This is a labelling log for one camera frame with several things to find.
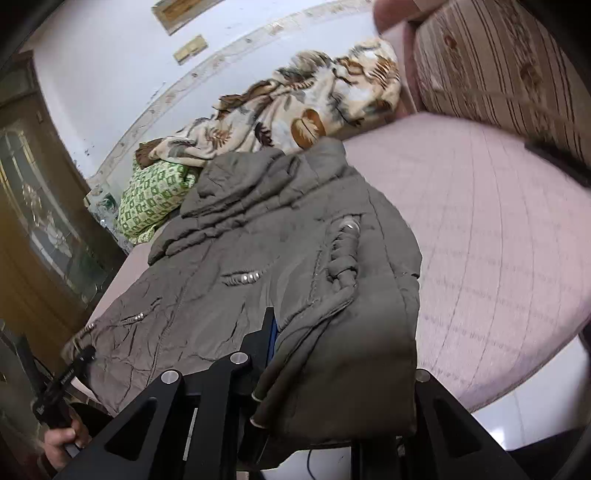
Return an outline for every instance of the human hand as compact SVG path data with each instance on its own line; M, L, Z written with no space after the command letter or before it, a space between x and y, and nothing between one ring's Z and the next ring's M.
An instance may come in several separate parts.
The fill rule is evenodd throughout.
M69 408L72 425L67 429L51 429L45 432L43 450L49 463L58 472L71 460L64 450L64 444L75 443L78 448L84 448L91 438L88 429L73 408Z

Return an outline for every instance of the white floor tile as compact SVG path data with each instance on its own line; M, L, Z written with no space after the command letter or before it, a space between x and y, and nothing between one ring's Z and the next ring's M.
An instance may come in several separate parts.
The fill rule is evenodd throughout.
M265 470L267 480L311 480L306 468L308 450L291 455L278 468ZM349 480L351 449L335 448L313 450L310 457L310 470L316 480Z
M589 354L577 337L514 391L526 445L586 422L590 387Z
M473 413L480 425L505 449L525 445L521 416L514 393L499 398Z

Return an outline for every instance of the white wall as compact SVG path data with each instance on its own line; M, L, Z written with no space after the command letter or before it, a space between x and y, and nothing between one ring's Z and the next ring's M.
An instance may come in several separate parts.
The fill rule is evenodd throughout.
M117 162L113 170L106 168L106 176L99 176L101 184L115 199L121 198L122 192L129 184L132 155L139 142L171 135L194 118L211 115L214 113L212 105L221 95L244 92L257 80L268 78L277 67L288 65L298 51L320 50L331 57L338 57L346 54L356 43L375 36L370 10L342 17L328 15L323 20L311 22L293 31L286 29L271 42L262 42L253 50L246 50L236 57L232 56L229 65L218 69L207 78L200 77L194 82L194 87L175 86L169 93L175 94L178 90L178 101L159 113L156 119L152 115L146 115L138 120L132 127L137 137L131 141L123 139L128 148L118 149Z
M66 0L27 47L61 140L89 178L148 105L195 65L325 1L224 0L169 36L151 11L156 0ZM209 48L179 66L173 53L198 34Z

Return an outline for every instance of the puffer jacket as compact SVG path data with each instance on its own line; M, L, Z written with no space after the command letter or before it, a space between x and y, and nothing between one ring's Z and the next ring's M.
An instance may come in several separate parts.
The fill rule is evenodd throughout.
M421 254L340 141L211 161L149 263L64 350L95 346L87 382L110 413L239 350L272 306L256 424L314 442L413 431Z

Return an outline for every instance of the wall plaque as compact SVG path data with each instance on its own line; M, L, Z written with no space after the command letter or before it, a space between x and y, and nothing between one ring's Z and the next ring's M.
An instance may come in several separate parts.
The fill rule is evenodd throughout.
M161 0L152 7L169 35L223 0Z

